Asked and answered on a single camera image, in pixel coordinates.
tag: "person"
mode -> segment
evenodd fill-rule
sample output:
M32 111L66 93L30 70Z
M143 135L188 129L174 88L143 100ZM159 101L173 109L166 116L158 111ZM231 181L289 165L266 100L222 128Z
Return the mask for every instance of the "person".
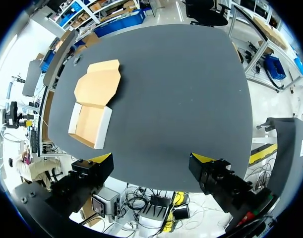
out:
M18 155L16 159L9 158L9 166L12 168L14 167L20 176L28 181L43 180L47 190L51 190L51 182L48 179L45 171L51 170L55 167L60 167L60 161L57 159L47 159L33 162L28 165L24 162L24 158L27 156L27 154L28 152L26 150Z

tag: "black chair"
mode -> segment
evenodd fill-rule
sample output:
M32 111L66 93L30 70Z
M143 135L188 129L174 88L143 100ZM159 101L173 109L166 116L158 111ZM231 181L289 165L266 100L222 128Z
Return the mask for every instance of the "black chair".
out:
M201 26L225 26L228 21L224 17L225 10L231 10L229 7L219 4L222 9L221 12L211 10L214 6L213 0L186 0L183 1L186 8L186 16L193 18L191 25Z

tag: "screw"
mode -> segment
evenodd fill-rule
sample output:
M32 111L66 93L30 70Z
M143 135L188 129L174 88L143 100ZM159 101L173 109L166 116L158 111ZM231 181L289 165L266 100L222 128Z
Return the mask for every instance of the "screw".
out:
M20 201L21 201L23 204L25 204L25 203L27 203L27 198L26 198L26 197L22 197L22 198L20 199Z
M237 195L237 194L239 194L239 193L240 193L240 191L239 191L238 189L236 189L236 188L235 188L235 189L233 190L233 192L232 192L232 193L233 193L234 195Z
M34 191L30 192L29 194L30 197L35 197L36 196L36 193Z

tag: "cardboard box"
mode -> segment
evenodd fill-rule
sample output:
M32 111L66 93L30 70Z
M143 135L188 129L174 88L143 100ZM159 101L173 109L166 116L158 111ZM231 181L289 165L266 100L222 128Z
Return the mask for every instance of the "cardboard box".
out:
M261 44L262 44L263 42L264 42L264 41L258 41L259 46L261 46ZM273 51L271 48L267 47L266 50L265 50L265 53L270 55L270 54L273 54L274 51Z
M85 43L86 47L90 47L98 42L100 42L100 38L92 32L91 34L85 36L82 41Z
M82 13L81 15L79 15L78 19L81 19L83 21L87 20L88 18L90 18L90 15L85 13Z
M79 25L81 25L82 23L83 23L83 20L80 19L80 18L78 18L78 19L76 19L75 21L73 21L73 23L71 24L71 26L72 26L73 28L76 28L76 27L78 27Z
M281 35L277 33L272 26L268 25L265 22L265 19L261 19L260 17L255 16L253 18L253 21L273 43L284 50L287 48L287 45L282 39Z
M63 44L63 41L67 38L67 36L71 33L70 30L65 31L65 33L62 35L62 37L60 38L60 40L57 42L54 50L55 52L58 51L58 49L60 48L60 46Z
M116 12L116 13L114 13L114 14L112 14L112 15L102 17L101 22L106 21L106 20L108 20L108 19L111 19L111 18L113 18L113 17L115 17L115 16L123 15L124 13L126 13L126 12L131 12L131 11L133 11L133 10L134 10L134 9L127 8L127 9L125 9L125 10Z
M86 203L83 205L82 207L82 211L83 211L83 215L84 215L84 219L89 218L90 216L92 216L95 212L92 209L92 196L89 196L89 198L86 200ZM93 225L95 225L96 223L98 223L101 219L99 217L93 219L92 221L90 221L88 223L88 226L91 227Z
M68 134L93 149L103 149L112 114L106 104L115 95L121 74L117 59L94 63L75 87Z
M71 33L70 30L65 31L65 33L62 35L62 37L60 38L60 40L64 41L70 33Z
M41 53L38 53L36 60L43 60L43 58L44 58L44 55Z
M101 9L101 8L102 8L102 6L100 5L99 2L90 6L90 9L91 9L92 12L96 12L98 9Z
M136 8L135 2L133 0L130 0L126 3L124 3L123 5L124 8L130 8L130 9L134 9Z

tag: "dark gray tabletop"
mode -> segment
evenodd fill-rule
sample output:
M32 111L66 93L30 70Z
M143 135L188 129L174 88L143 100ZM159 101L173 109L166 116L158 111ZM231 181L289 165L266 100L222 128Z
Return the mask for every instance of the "dark gray tabletop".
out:
M49 137L83 159L112 152L112 177L162 190L200 191L188 170L191 152L224 158L244 177L251 149L247 80L226 33L192 25L140 28L110 38L70 59L61 74ZM105 146L94 150L67 133L74 88L91 63L120 61L121 81Z

